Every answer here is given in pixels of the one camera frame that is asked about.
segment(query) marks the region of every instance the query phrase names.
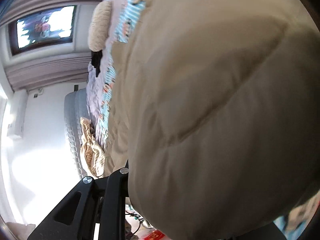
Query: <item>window frame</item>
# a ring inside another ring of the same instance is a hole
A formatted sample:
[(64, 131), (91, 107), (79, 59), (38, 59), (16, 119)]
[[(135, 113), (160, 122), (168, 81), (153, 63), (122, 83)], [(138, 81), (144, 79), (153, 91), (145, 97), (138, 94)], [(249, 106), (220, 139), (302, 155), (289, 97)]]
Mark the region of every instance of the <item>window frame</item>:
[(20, 19), (15, 20), (13, 22), (10, 22), (8, 24), (8, 33), (9, 33), (9, 43), (10, 43), (10, 50), (11, 50), (12, 56), (15, 56), (15, 55), (20, 54), (25, 51), (38, 49), (38, 48), (42, 48), (42, 47), (46, 47), (46, 46), (64, 44), (64, 43), (72, 43), (73, 42), (73, 35), (74, 35), (74, 28), (75, 28), (74, 23), (75, 23), (76, 10), (77, 10), (76, 5), (66, 5), (66, 6), (62, 6), (62, 7), (60, 6), (60, 7), (54, 7), (54, 8), (50, 8), (50, 9), (46, 9), (46, 10), (41, 10), (36, 13), (26, 15), (26, 16), (22, 17), (22, 19), (25, 17), (30, 17), (35, 14), (46, 12), (48, 10), (60, 9), (60, 8), (69, 7), (69, 6), (74, 6), (73, 14), (72, 14), (72, 22), (71, 22), (71, 26), (72, 26), (71, 27), (71, 35), (69, 37), (64, 37), (64, 38), (60, 38), (60, 39), (56, 39), (56, 40), (47, 40), (47, 41), (44, 40), (41, 43), (36, 43), (36, 44), (32, 43), (32, 44), (25, 46), (23, 48), (19, 48), (17, 22)]

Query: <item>crumpled towel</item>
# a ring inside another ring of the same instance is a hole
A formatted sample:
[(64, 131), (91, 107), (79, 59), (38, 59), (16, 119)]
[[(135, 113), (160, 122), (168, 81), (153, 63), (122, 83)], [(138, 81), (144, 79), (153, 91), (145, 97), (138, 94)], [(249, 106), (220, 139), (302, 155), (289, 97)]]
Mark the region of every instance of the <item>crumpled towel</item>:
[(81, 117), (80, 124), (82, 128), (81, 164), (89, 176), (97, 179), (103, 176), (106, 154), (94, 137), (95, 132), (91, 121)]

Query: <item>pillowcase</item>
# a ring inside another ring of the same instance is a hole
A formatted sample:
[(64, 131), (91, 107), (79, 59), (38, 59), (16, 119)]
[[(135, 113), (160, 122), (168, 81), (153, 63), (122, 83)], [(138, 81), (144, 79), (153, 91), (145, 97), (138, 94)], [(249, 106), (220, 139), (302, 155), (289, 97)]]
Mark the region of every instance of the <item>pillowcase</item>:
[(111, 2), (103, 1), (94, 9), (89, 27), (88, 45), (92, 51), (105, 48), (111, 16)]

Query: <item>mattress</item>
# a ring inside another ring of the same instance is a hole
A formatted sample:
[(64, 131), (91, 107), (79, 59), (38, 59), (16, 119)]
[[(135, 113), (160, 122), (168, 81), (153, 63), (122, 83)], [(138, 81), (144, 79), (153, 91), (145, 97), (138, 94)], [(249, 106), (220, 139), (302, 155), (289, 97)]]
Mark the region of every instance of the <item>mattress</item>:
[(71, 155), (81, 178), (87, 176), (80, 161), (81, 136), (80, 118), (90, 119), (87, 109), (86, 89), (80, 89), (66, 95), (64, 99), (64, 122), (66, 140), (69, 142)]

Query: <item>cartoon print bedding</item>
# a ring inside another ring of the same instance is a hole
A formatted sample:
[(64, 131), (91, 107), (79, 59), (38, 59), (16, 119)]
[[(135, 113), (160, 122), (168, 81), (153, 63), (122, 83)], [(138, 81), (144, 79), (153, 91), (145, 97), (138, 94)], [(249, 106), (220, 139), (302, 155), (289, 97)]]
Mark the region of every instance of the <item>cartoon print bedding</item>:
[[(125, 0), (119, 17), (119, 23), (114, 33), (114, 41), (128, 42), (130, 34), (135, 29), (141, 12), (144, 10), (146, 0)], [(108, 138), (108, 119), (109, 119), (109, 102), (112, 95), (112, 87), (116, 81), (116, 71), (113, 68), (111, 57), (111, 47), (108, 49), (109, 62), (108, 70), (105, 75), (105, 84), (103, 87), (102, 103), (100, 106), (99, 127), (103, 135), (103, 141)]]

